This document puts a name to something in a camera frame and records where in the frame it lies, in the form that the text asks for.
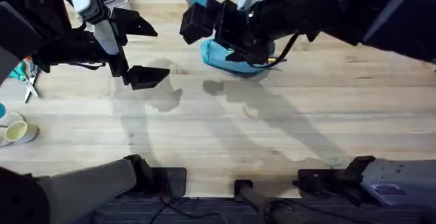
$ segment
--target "wooden table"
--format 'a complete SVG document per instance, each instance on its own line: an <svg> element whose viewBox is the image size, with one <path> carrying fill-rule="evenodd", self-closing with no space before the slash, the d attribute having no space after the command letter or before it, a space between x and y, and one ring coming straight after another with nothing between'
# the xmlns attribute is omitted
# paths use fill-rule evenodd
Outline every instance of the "wooden table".
<svg viewBox="0 0 436 224"><path fill-rule="evenodd" d="M40 126L39 138L0 148L0 165L35 175L137 153L188 169L188 196L232 196L237 178L298 197L300 168L344 167L357 155L435 159L436 74L424 63L327 35L303 37L289 61L241 79L203 64L200 43L178 34L184 0L132 0L158 38L130 37L129 64L171 69L157 88L132 91L107 68L60 65L41 74L43 99L26 105L6 80L0 102ZM287 39L278 41L280 52Z"/></svg>

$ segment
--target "blue plush toy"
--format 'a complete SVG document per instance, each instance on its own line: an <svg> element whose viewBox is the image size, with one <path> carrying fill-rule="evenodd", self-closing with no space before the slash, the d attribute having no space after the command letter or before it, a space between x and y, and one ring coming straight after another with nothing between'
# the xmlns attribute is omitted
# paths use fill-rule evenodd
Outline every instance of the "blue plush toy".
<svg viewBox="0 0 436 224"><path fill-rule="evenodd" d="M230 51L212 39L202 42L200 51L203 61L207 65L230 71L235 74L258 74L265 70L262 68L252 67L246 62L226 61L225 58L230 54Z"/></svg>

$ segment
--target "scissor handle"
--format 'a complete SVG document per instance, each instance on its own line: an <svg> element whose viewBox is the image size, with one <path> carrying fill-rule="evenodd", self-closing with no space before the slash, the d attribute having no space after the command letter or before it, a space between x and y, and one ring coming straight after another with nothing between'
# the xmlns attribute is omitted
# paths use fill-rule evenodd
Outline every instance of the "scissor handle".
<svg viewBox="0 0 436 224"><path fill-rule="evenodd" d="M26 80L26 71L25 71L25 64L23 62L20 62L14 70L11 71L9 74L10 78L16 78L21 81Z"/></svg>

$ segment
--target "scissors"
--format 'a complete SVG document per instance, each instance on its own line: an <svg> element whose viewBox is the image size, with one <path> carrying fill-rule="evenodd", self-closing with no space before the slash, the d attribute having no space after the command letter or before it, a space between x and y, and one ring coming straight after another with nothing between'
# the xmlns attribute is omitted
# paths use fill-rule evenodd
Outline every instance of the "scissors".
<svg viewBox="0 0 436 224"><path fill-rule="evenodd" d="M36 97L39 97L38 92L36 91L34 87L34 83L36 80L36 76L38 73L38 67L33 63L32 60L29 61L30 64L30 79L27 78L26 75L26 65L22 61L20 64L18 64L14 70L9 74L10 78L18 79L19 81L22 81L27 86L27 91L25 95L25 103L29 100L30 94L32 93Z"/></svg>

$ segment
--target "black mount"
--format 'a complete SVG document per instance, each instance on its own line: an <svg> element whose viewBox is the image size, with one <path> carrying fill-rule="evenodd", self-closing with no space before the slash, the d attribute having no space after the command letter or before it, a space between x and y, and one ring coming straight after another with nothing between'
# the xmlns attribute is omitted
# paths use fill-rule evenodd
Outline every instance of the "black mount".
<svg viewBox="0 0 436 224"><path fill-rule="evenodd" d="M356 157L344 170L299 170L298 180L293 183L302 192L315 197L344 197L355 206L363 203L379 205L360 186L363 171L374 160L373 156Z"/></svg>
<svg viewBox="0 0 436 224"><path fill-rule="evenodd" d="M135 192L144 193L147 197L183 197L185 195L187 178L185 168L150 167L139 155L130 155L124 159L130 161L133 165L136 185L120 194ZM92 212L94 208L105 204L105 202L96 202L96 205L90 207L86 204L89 201L88 195L82 194L82 192L74 194L77 193L77 190L69 190L69 188L78 187L81 189L80 191L98 195L101 194L99 188L104 189L106 184L116 186L116 183L113 185L114 182L125 182L125 175L122 175L119 167L111 168L109 174L111 174L112 170L115 170L114 174L116 174L118 170L118 173L122 176L101 175L103 167L111 166L102 165L57 176L41 177L33 177L31 174L21 175L0 167L2 182L0 187L0 206L2 207L0 209L0 223L58 223L57 221L64 220L63 218L71 219L71 215L66 212L70 208L72 210L77 209L78 207L74 204L88 206L89 209L82 211L83 214ZM130 171L131 168L123 168L124 170ZM94 181L103 185L93 185ZM87 182L91 184L91 188L82 186ZM119 193L110 194L116 197Z"/></svg>

